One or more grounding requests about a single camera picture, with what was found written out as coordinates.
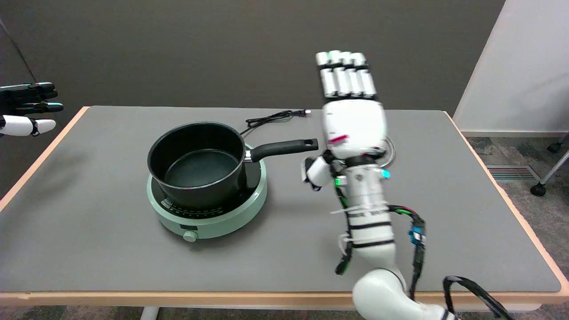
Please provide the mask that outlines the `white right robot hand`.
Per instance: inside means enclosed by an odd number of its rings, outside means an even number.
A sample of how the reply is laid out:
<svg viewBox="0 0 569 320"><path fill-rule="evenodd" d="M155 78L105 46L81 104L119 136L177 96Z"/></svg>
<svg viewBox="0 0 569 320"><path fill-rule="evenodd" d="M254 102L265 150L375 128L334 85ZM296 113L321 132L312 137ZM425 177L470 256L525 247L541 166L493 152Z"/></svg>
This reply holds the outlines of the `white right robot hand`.
<svg viewBox="0 0 569 320"><path fill-rule="evenodd" d="M325 100L325 151L305 159L301 178L319 191L333 181L334 161L358 165L384 155L387 121L363 53L332 50L315 58Z"/></svg>

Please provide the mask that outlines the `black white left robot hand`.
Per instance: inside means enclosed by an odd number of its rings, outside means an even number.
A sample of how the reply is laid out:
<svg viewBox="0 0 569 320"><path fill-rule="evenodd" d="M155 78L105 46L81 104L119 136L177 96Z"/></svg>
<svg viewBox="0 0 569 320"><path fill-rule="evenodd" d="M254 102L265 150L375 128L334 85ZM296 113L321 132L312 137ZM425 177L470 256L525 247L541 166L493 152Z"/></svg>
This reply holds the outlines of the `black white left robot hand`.
<svg viewBox="0 0 569 320"><path fill-rule="evenodd" d="M58 97L51 82L25 83L0 88L1 136L38 136L56 127L55 120L30 118L29 115L57 113L64 109L61 103L51 103Z"/></svg>

